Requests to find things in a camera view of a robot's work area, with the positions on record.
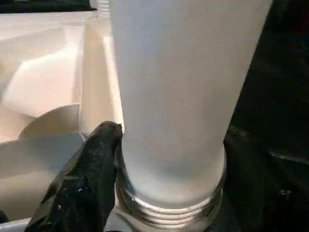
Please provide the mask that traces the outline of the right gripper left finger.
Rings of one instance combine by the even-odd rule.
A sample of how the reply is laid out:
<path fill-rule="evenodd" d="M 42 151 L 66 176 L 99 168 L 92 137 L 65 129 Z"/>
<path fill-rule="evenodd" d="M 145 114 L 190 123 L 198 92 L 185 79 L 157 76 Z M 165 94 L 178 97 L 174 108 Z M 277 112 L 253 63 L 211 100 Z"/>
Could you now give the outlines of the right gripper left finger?
<path fill-rule="evenodd" d="M 101 232 L 115 205 L 114 157 L 122 127 L 99 124 L 47 189 L 27 232 Z"/>

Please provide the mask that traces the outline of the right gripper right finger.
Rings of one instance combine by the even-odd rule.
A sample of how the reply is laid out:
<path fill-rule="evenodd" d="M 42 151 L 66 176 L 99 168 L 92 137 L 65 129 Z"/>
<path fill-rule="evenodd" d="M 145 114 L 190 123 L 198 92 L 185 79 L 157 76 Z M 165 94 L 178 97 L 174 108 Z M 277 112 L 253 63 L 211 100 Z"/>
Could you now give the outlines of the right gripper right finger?
<path fill-rule="evenodd" d="M 309 166 L 269 153 L 248 132 L 230 127 L 225 190 L 243 232 L 309 230 Z"/>

